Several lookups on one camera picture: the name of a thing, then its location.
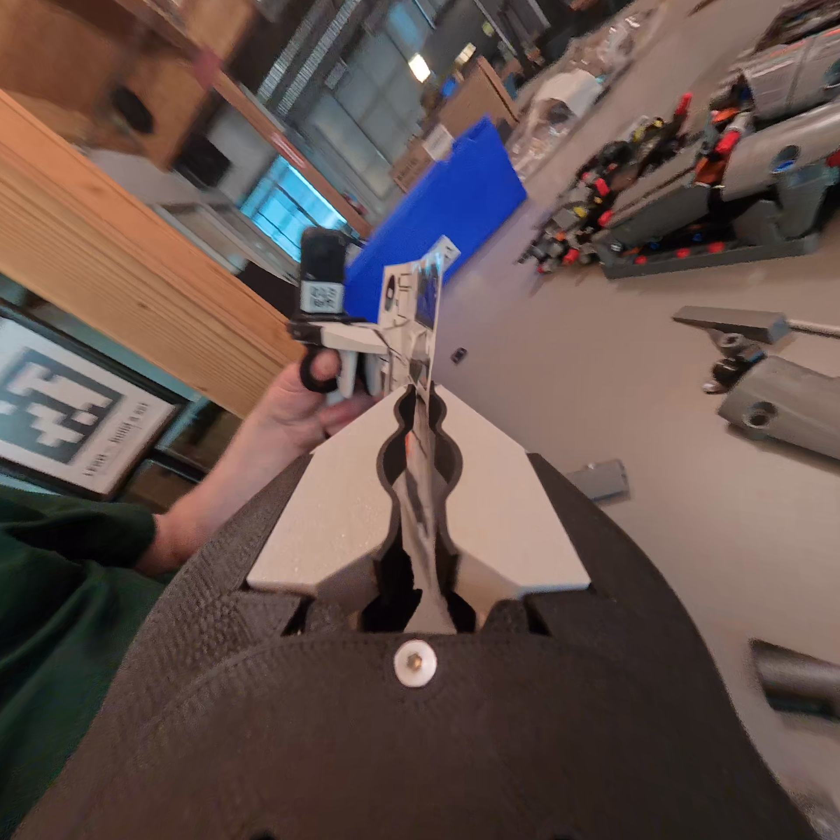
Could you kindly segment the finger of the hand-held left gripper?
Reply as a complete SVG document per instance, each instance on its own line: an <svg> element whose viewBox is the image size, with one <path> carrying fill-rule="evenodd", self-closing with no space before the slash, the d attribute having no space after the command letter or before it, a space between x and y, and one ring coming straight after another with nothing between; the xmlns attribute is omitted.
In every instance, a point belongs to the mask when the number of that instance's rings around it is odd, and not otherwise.
<svg viewBox="0 0 840 840"><path fill-rule="evenodd" d="M369 323L323 323L322 347L340 353L385 357L385 342L376 326Z"/></svg>

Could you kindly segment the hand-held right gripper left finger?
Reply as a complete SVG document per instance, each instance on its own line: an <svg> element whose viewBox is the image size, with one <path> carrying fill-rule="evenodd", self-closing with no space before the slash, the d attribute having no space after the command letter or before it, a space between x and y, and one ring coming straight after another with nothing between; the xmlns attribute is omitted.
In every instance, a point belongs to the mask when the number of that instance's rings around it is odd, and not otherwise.
<svg viewBox="0 0 840 840"><path fill-rule="evenodd" d="M245 582L357 613L369 632L402 632L419 607L403 538L416 388L399 388L318 446Z"/></svg>

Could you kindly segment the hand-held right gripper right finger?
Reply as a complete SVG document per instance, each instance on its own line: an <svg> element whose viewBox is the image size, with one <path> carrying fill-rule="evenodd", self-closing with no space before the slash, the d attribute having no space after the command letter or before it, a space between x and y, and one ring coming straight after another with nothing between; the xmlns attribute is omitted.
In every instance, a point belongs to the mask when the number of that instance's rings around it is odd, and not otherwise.
<svg viewBox="0 0 840 840"><path fill-rule="evenodd" d="M457 630L482 628L502 602L587 590L529 452L448 389L433 385L428 397L435 573Z"/></svg>

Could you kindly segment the lego sticker sheet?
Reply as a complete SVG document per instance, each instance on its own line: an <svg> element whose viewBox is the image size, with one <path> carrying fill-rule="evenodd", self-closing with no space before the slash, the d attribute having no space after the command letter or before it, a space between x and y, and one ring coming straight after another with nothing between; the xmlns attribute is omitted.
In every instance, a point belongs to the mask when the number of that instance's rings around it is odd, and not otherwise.
<svg viewBox="0 0 840 840"><path fill-rule="evenodd" d="M406 467L395 490L413 588L421 592L406 630L428 634L456 631L436 560L438 504L444 485L434 466L435 443L429 426L443 264L443 254L433 250L420 260L385 268L377 323L388 351L381 372L383 394L405 389L414 394L412 415L406 421Z"/></svg>

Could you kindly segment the grey lego car model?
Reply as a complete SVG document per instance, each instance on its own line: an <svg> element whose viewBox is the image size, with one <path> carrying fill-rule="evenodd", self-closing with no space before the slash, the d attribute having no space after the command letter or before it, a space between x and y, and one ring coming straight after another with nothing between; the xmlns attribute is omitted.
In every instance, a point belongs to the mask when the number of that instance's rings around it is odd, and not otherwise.
<svg viewBox="0 0 840 840"><path fill-rule="evenodd" d="M694 120L687 91L579 167L518 263L621 280L803 256L838 195L838 2L790 2Z"/></svg>

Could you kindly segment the person's left forearm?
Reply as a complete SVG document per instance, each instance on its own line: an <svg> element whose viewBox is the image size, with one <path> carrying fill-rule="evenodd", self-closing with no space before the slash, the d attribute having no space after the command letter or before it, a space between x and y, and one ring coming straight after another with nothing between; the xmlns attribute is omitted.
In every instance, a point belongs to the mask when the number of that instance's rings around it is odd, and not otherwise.
<svg viewBox="0 0 840 840"><path fill-rule="evenodd" d="M237 511L323 439L316 425L248 417L207 476L154 518L154 540L135 570L150 578L179 570Z"/></svg>

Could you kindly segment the light grey lego brick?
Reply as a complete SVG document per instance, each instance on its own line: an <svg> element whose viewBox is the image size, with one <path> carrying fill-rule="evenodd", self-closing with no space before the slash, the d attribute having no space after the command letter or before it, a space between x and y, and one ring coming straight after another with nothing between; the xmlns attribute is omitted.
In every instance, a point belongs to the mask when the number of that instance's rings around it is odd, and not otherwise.
<svg viewBox="0 0 840 840"><path fill-rule="evenodd" d="M630 493L627 472L619 458L590 463L564 476L593 502L626 498Z"/></svg>

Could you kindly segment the grey lego wedge plate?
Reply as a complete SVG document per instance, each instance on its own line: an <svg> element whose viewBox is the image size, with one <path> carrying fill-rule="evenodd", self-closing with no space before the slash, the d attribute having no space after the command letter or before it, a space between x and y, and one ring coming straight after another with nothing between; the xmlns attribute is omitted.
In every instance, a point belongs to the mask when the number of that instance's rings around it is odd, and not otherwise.
<svg viewBox="0 0 840 840"><path fill-rule="evenodd" d="M785 315L773 311L685 306L672 319L707 331L738 333L747 340L764 344L776 344L792 332Z"/></svg>

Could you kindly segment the clear bag of lego parts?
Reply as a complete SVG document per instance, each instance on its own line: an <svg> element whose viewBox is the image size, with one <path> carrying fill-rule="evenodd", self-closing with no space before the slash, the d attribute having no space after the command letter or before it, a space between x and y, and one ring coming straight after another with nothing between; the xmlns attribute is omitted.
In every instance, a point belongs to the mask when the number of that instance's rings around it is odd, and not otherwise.
<svg viewBox="0 0 840 840"><path fill-rule="evenodd" d="M528 84L507 152L520 181L531 178L648 47L663 15L659 2L634 2L594 32L573 38Z"/></svg>

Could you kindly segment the grey curved lego panel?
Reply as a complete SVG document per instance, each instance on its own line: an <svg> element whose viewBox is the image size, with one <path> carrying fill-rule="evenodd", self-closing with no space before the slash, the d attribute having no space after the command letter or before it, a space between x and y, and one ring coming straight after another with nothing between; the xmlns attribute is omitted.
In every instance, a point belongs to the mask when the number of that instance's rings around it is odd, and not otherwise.
<svg viewBox="0 0 840 840"><path fill-rule="evenodd" d="M839 378L771 355L745 372L717 410L731 426L839 460Z"/></svg>

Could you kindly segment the dark grey lego panel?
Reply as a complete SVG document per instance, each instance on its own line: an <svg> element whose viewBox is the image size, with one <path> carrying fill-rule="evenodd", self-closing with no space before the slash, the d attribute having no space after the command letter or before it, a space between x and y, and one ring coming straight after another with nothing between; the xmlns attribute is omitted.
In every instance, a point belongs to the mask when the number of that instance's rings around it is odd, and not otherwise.
<svg viewBox="0 0 840 840"><path fill-rule="evenodd" d="M839 721L839 665L753 639L752 666L775 711Z"/></svg>

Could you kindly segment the person's left hand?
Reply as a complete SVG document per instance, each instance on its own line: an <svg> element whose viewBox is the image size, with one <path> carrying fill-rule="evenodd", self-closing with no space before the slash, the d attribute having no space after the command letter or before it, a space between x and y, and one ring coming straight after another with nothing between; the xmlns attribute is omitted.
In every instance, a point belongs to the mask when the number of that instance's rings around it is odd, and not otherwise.
<svg viewBox="0 0 840 840"><path fill-rule="evenodd" d="M334 404L305 387L301 362L289 365L260 400L250 420L257 443L289 460L312 452L373 407L377 399L357 386L351 397Z"/></svg>

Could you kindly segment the blue plastic bin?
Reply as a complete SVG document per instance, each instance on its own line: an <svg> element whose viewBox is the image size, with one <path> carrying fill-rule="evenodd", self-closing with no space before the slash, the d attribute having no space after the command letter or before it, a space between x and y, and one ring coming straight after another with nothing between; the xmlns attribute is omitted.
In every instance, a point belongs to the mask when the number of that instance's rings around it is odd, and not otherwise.
<svg viewBox="0 0 840 840"><path fill-rule="evenodd" d="M344 308L377 319L384 269L449 247L443 285L469 262L527 198L497 126L484 117L455 140L374 230L345 270Z"/></svg>

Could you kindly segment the cardboard boxes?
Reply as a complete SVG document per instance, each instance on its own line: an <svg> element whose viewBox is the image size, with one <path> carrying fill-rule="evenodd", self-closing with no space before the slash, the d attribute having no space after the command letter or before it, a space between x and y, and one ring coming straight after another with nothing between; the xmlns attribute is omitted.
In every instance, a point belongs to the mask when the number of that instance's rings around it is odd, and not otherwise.
<svg viewBox="0 0 840 840"><path fill-rule="evenodd" d="M479 57L426 117L419 134L392 166L391 177L400 192L407 194L429 167L448 157L458 138L483 119L506 141L518 126L519 112L489 61Z"/></svg>

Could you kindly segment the person's dark clothing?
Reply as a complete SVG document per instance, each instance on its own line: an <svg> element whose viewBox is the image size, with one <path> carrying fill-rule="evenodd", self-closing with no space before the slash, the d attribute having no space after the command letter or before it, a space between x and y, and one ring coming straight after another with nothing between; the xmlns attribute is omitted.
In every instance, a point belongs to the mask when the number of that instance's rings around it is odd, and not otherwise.
<svg viewBox="0 0 840 840"><path fill-rule="evenodd" d="M134 568L153 514L2 488L1 837L85 737L165 583Z"/></svg>

